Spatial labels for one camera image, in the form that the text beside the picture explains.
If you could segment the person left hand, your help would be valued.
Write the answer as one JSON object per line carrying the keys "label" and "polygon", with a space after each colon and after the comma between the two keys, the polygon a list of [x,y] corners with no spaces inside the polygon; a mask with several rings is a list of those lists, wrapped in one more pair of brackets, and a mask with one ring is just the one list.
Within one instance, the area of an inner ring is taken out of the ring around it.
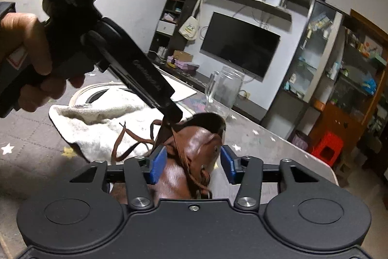
{"label": "person left hand", "polygon": [[83,86],[85,76],[62,80],[51,76],[52,61],[43,24],[31,13],[9,12],[1,20],[1,60],[18,48],[26,49],[35,71],[47,79],[38,87],[25,85],[20,90],[18,105],[27,112],[34,112],[49,99],[59,99],[70,83],[76,89]]}

